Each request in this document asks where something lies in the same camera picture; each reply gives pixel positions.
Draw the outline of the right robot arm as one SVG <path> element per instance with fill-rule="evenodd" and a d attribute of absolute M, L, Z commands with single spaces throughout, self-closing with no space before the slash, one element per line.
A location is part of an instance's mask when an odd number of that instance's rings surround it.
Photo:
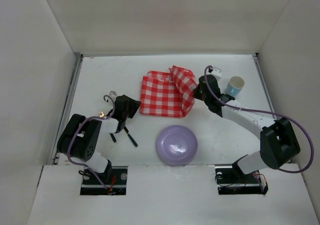
<path fill-rule="evenodd" d="M 265 168 L 278 170 L 300 153 L 300 145 L 288 119 L 273 119 L 247 111 L 234 97 L 221 93 L 213 75 L 198 79 L 193 96 L 203 101 L 212 113 L 238 124 L 259 139 L 258 151 L 232 164 L 235 176 L 243 177 Z"/>

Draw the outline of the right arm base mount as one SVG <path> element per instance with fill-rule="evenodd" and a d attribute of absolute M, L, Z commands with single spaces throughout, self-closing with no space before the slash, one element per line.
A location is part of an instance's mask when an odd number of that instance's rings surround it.
<path fill-rule="evenodd" d="M 237 173 L 231 164 L 216 165 L 214 180 L 219 195 L 266 195 L 269 185 L 259 170 Z"/>

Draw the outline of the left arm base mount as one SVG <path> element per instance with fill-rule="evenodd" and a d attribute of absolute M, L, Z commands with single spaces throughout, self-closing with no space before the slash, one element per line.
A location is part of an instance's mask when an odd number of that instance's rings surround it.
<path fill-rule="evenodd" d="M 106 167 L 105 173 L 96 173 L 99 179 L 89 170 L 79 170 L 82 176 L 81 196 L 124 196 L 127 193 L 127 166 Z"/>

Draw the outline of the purple plastic plate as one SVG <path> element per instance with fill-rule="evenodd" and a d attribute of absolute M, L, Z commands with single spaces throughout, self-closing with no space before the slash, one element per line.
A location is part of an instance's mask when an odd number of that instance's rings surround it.
<path fill-rule="evenodd" d="M 156 151 L 166 165 L 188 165 L 195 157 L 198 140 L 195 134 L 182 125 L 164 128 L 156 138 Z"/>

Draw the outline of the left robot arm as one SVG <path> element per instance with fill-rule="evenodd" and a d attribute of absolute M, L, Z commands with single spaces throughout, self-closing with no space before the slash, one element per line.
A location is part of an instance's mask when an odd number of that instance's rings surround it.
<path fill-rule="evenodd" d="M 95 176 L 102 183 L 111 179 L 112 163 L 96 152 L 96 146 L 102 125 L 112 141 L 117 140 L 115 134 L 122 131 L 128 133 L 127 119 L 133 119 L 141 106 L 141 102 L 117 95 L 115 91 L 103 96 L 103 100 L 111 105 L 111 110 L 97 116 L 86 117 L 73 114 L 57 142 L 57 152 L 67 156 L 70 163 L 84 167 L 86 177 Z"/>

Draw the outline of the red white checkered cloth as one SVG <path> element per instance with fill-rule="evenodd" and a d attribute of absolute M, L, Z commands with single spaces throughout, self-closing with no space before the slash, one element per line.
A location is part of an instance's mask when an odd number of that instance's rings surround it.
<path fill-rule="evenodd" d="M 140 92 L 142 115 L 184 118 L 195 104 L 194 73 L 172 66 L 169 72 L 151 70 L 143 76 Z"/>

